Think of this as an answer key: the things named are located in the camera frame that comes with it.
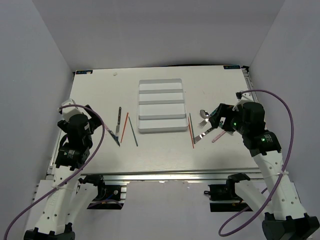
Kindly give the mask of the pink handled spoon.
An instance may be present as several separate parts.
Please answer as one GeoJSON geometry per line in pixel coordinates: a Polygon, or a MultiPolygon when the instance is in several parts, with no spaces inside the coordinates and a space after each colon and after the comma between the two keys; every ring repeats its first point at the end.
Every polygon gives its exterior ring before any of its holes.
{"type": "Polygon", "coordinates": [[[224,134],[226,133],[226,131],[222,131],[220,132],[216,137],[214,137],[214,139],[211,141],[212,143],[215,143],[219,138],[221,138],[224,134]]]}

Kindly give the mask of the teal handled fork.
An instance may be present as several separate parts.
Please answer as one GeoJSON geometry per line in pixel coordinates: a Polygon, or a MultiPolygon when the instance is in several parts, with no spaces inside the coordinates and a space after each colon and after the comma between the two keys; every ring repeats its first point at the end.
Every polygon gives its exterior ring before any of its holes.
{"type": "Polygon", "coordinates": [[[214,130],[214,128],[209,128],[208,130],[206,130],[205,132],[201,133],[200,135],[197,135],[194,137],[194,144],[196,144],[197,142],[199,142],[200,140],[202,140],[207,134],[209,134],[210,132],[212,132],[214,130]]]}
{"type": "Polygon", "coordinates": [[[209,118],[205,118],[203,121],[201,121],[199,124],[198,124],[198,127],[199,128],[203,128],[209,121],[209,118]]]}

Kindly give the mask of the dark handled table knife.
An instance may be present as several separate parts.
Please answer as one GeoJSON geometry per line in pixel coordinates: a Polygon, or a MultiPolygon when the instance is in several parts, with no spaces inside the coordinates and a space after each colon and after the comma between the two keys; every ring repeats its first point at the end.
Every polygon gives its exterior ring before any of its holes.
{"type": "Polygon", "coordinates": [[[120,147],[119,133],[120,133],[121,115],[122,115],[122,107],[120,106],[118,108],[117,125],[115,130],[115,141],[119,147],[120,147]]]}

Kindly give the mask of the green chopstick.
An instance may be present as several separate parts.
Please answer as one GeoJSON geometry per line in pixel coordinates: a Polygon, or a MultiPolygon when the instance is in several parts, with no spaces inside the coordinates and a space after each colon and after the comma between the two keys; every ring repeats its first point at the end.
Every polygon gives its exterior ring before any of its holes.
{"type": "Polygon", "coordinates": [[[191,113],[189,113],[189,120],[190,120],[191,130],[192,130],[192,134],[193,134],[193,142],[194,142],[194,144],[195,144],[195,134],[194,134],[194,128],[193,128],[193,122],[192,122],[192,115],[191,115],[191,113]]]}
{"type": "Polygon", "coordinates": [[[136,145],[136,147],[138,147],[139,144],[138,144],[138,141],[137,141],[137,137],[136,137],[136,134],[135,134],[135,131],[134,131],[133,124],[132,124],[130,116],[128,117],[128,120],[129,120],[129,124],[130,124],[130,127],[131,127],[131,131],[132,131],[132,135],[133,135],[133,138],[134,138],[135,145],[136,145]]]}

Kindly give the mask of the orange chopstick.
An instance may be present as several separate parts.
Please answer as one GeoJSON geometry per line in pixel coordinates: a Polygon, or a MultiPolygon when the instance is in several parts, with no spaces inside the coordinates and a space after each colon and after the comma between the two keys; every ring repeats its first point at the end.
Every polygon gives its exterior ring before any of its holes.
{"type": "Polygon", "coordinates": [[[123,142],[123,138],[124,138],[124,134],[125,134],[125,130],[126,130],[128,118],[129,118],[129,112],[127,112],[127,113],[126,113],[126,116],[125,116],[125,121],[124,121],[124,125],[123,125],[123,130],[122,130],[122,135],[121,135],[120,143],[123,142]]]}
{"type": "Polygon", "coordinates": [[[190,123],[189,117],[187,117],[187,120],[188,120],[188,129],[189,129],[189,133],[190,133],[192,148],[195,149],[195,147],[194,147],[194,138],[193,138],[193,133],[192,133],[191,123],[190,123]]]}

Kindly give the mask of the teal handled spoon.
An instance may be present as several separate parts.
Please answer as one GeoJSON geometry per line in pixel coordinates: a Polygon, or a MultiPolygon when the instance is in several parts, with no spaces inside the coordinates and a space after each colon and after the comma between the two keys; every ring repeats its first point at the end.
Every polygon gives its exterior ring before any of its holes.
{"type": "Polygon", "coordinates": [[[203,110],[203,109],[201,109],[201,110],[199,111],[199,114],[200,114],[200,116],[201,116],[203,119],[208,118],[209,115],[210,115],[207,111],[205,111],[205,110],[203,110]]]}

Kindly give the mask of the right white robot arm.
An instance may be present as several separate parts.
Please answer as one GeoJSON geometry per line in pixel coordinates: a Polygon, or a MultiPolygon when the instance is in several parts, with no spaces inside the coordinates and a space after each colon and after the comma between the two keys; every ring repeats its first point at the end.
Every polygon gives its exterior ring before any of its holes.
{"type": "Polygon", "coordinates": [[[320,223],[317,217],[308,215],[293,189],[278,138],[266,129],[263,106],[252,101],[236,106],[221,103],[209,118],[214,129],[221,118],[224,118],[223,130],[242,136],[269,192],[264,196],[245,173],[237,173],[228,176],[226,195],[245,201],[261,218],[266,239],[306,240],[319,229],[320,223]]]}

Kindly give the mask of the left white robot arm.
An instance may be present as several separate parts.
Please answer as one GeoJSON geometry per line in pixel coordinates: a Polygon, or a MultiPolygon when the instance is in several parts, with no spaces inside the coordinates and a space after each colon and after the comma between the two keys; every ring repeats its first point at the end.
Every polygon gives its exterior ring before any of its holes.
{"type": "Polygon", "coordinates": [[[79,213],[93,200],[105,196],[106,187],[99,175],[81,178],[81,171],[94,154],[92,135],[104,125],[102,118],[89,105],[68,101],[59,108],[63,119],[57,125],[65,133],[55,164],[52,189],[40,197],[46,200],[44,210],[25,240],[73,240],[73,225],[79,213]]]}

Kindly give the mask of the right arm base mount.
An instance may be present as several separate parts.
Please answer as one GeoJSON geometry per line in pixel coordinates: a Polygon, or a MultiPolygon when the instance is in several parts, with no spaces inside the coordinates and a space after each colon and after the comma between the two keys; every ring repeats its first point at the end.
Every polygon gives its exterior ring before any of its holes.
{"type": "Polygon", "coordinates": [[[232,196],[225,184],[208,185],[208,190],[203,192],[209,198],[212,213],[237,213],[242,210],[252,212],[252,209],[239,197],[232,196]]]}

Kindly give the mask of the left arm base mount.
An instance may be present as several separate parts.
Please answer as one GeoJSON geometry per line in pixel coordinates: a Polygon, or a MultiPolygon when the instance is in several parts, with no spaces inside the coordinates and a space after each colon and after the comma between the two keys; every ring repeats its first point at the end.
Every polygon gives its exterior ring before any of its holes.
{"type": "Polygon", "coordinates": [[[104,177],[99,174],[86,175],[84,178],[79,178],[79,185],[87,189],[90,185],[94,190],[97,190],[97,195],[89,203],[89,210],[121,210],[123,203],[121,201],[121,186],[106,185],[104,177]]]}

